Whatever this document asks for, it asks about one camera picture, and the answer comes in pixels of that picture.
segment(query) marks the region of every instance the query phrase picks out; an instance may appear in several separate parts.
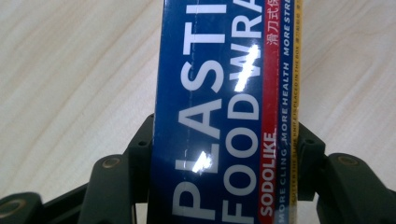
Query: cardboard box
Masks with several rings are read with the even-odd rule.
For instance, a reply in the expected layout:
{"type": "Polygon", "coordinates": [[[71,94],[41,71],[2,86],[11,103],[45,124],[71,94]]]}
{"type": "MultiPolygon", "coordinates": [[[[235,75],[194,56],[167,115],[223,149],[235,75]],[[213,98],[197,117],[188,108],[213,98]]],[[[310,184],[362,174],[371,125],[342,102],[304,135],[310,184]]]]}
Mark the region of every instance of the cardboard box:
{"type": "Polygon", "coordinates": [[[295,221],[300,9],[164,1],[148,224],[295,221]]]}

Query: white wooden surface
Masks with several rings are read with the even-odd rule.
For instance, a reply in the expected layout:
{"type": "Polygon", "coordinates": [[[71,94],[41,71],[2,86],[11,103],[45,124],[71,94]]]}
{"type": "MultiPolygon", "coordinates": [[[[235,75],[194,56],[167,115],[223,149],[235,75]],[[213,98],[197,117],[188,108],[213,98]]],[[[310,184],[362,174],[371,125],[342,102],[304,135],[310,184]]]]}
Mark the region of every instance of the white wooden surface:
{"type": "MultiPolygon", "coordinates": [[[[159,0],[0,2],[0,198],[28,190],[47,202],[126,148],[154,110],[162,10],[159,0]]],[[[394,0],[304,0],[300,97],[300,122],[327,152],[364,159],[391,189],[395,12],[394,0]]],[[[298,209],[298,223],[318,223],[314,203],[298,209]]]]}

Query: yellow stripe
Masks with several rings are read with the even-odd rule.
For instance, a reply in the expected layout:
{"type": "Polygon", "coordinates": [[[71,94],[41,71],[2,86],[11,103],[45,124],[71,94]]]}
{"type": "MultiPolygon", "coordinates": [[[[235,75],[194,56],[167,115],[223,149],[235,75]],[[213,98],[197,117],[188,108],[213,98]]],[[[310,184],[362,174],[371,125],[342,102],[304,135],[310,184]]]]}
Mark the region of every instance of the yellow stripe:
{"type": "Polygon", "coordinates": [[[300,54],[301,32],[303,19],[303,0],[295,0],[294,4],[294,48],[293,48],[293,93],[291,114],[291,176],[290,176],[290,223],[297,220],[297,141],[298,141],[298,107],[300,97],[300,54]]]}

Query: metal screw head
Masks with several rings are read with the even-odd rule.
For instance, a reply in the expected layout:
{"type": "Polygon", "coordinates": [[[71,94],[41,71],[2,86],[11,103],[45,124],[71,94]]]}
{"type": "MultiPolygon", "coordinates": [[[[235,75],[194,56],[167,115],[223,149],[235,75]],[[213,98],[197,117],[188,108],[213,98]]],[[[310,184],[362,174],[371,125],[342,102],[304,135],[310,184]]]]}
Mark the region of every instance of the metal screw head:
{"type": "Polygon", "coordinates": [[[6,203],[0,204],[0,218],[9,217],[18,212],[26,205],[23,199],[14,199],[6,203]]]}
{"type": "Polygon", "coordinates": [[[108,158],[107,160],[105,160],[102,163],[102,166],[105,168],[113,168],[113,167],[117,166],[120,162],[121,162],[121,160],[119,158],[112,157],[112,158],[108,158]]]}
{"type": "Polygon", "coordinates": [[[347,166],[357,166],[359,162],[348,156],[339,156],[338,161],[347,166]]]}

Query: plastic food wrap box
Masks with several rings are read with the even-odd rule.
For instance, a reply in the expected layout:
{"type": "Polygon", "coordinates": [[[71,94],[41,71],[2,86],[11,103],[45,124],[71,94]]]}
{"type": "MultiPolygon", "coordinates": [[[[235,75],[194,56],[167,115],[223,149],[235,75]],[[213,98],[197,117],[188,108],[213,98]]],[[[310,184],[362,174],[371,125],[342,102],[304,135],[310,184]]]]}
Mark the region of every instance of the plastic food wrap box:
{"type": "Polygon", "coordinates": [[[165,0],[148,224],[293,223],[301,2],[165,0]]]}

